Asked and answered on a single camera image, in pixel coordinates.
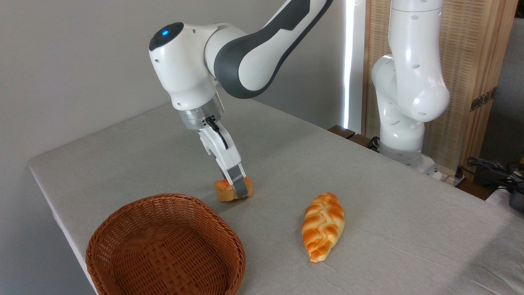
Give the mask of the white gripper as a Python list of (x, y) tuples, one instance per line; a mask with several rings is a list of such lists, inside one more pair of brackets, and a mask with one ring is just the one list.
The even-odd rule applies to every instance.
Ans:
[(206, 151), (215, 157), (221, 171), (226, 173), (236, 197), (241, 199), (248, 196), (241, 155), (228, 130), (222, 123), (204, 123), (203, 128), (199, 129), (199, 135)]

